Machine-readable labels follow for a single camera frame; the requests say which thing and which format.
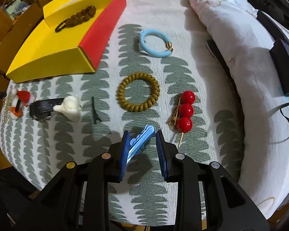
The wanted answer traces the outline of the light blue hair clip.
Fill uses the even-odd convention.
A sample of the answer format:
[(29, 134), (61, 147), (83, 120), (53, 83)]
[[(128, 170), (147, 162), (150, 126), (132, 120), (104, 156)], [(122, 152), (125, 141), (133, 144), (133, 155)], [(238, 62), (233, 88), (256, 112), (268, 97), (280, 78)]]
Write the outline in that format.
[(153, 125), (146, 125), (142, 132), (135, 138), (130, 140), (130, 150), (128, 153), (127, 164), (135, 155), (141, 153), (145, 148), (145, 144), (155, 136), (156, 128)]

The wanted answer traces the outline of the red ball hair clip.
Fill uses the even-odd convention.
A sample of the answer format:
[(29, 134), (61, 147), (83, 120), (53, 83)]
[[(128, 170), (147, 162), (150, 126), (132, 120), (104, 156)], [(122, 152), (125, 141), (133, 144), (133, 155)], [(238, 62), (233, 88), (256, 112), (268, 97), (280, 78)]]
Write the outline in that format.
[(184, 134), (190, 132), (193, 128), (192, 116), (194, 114), (193, 103), (195, 100), (196, 96), (192, 91), (184, 91), (181, 94), (175, 112), (169, 121), (169, 125), (173, 124), (181, 132), (178, 142), (179, 148), (182, 145)]

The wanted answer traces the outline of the pearl hair claw clip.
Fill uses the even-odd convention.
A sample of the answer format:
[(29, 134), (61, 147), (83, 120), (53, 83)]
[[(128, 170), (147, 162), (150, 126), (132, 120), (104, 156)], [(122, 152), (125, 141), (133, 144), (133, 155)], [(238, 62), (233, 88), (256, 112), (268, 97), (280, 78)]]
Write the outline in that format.
[(8, 122), (9, 111), (10, 111), (10, 107), (12, 104), (12, 99), (13, 99), (12, 89), (9, 89), (9, 91), (7, 92), (7, 96), (4, 98), (3, 107), (2, 107), (2, 111), (1, 111), (2, 121), (4, 123)]

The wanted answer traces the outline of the santa hat hair clip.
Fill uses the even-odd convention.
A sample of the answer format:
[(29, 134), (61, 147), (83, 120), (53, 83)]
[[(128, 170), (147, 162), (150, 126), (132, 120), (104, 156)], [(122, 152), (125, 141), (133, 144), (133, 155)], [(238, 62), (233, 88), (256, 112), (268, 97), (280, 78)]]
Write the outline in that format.
[(12, 89), (11, 92), (12, 95), (18, 98), (25, 107), (30, 106), (35, 101), (35, 96), (29, 91)]

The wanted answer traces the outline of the black wrist watch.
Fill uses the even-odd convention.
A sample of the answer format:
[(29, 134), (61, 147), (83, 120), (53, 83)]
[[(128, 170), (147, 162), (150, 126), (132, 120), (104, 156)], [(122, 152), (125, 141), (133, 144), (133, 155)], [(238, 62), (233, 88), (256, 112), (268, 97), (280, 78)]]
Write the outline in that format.
[(53, 107), (60, 105), (64, 98), (38, 100), (29, 106), (29, 115), (36, 121), (46, 121), (51, 118)]

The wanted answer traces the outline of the small black hair clip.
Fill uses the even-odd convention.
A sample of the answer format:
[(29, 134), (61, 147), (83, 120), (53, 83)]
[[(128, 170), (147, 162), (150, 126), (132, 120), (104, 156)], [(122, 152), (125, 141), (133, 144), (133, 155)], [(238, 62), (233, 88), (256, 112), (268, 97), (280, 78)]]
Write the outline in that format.
[(92, 118), (93, 123), (96, 125), (98, 122), (101, 122), (99, 115), (97, 114), (97, 111), (95, 109), (95, 103), (94, 103), (94, 97), (91, 98), (91, 107), (92, 107)]

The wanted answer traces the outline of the leaf pattern bed sheet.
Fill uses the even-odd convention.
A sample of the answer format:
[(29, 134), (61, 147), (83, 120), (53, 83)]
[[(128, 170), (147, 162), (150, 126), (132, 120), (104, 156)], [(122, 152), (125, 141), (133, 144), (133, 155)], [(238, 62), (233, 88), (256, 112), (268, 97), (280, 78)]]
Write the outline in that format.
[[(239, 179), (244, 155), (238, 103), (227, 75), (207, 49), (205, 26), (188, 0), (127, 0), (109, 39), (97, 72), (72, 74), (9, 88), (28, 90), (37, 99), (68, 95), (81, 100), (82, 119), (71, 122), (62, 114), (38, 122), (29, 113), (15, 121), (0, 121), (0, 148), (7, 160), (37, 189), (69, 161), (89, 162), (146, 125), (162, 130), (166, 141), (177, 144), (181, 132), (169, 125), (178, 100), (190, 90), (193, 128), (184, 134), (179, 150), (196, 162), (219, 162)], [(152, 108), (131, 113), (116, 98), (119, 83), (136, 72), (153, 75), (160, 98)], [(101, 122), (93, 123), (91, 98)]]

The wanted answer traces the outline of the white bow hair clip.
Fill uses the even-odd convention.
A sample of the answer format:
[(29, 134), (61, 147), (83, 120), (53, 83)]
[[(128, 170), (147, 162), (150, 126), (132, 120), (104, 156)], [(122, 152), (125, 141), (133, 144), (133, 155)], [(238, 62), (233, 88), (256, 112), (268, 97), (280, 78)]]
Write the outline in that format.
[(75, 96), (66, 96), (60, 105), (53, 106), (53, 111), (65, 115), (70, 121), (79, 121), (81, 119), (80, 100)]

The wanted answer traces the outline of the floral white duvet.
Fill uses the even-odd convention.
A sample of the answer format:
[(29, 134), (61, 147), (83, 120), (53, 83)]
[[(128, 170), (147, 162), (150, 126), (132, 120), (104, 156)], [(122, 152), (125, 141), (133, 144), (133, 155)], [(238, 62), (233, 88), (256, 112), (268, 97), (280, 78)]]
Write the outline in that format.
[(247, 0), (189, 0), (224, 58), (241, 99), (239, 183), (266, 218), (289, 193), (289, 98), (269, 53), (274, 39)]

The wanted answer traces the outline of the yellow cardboard box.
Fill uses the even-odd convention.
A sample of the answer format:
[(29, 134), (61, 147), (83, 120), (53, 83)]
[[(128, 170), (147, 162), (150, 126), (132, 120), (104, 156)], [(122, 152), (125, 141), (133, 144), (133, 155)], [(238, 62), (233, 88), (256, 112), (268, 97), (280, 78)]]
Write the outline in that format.
[(97, 71), (126, 0), (53, 0), (7, 71), (15, 83)]

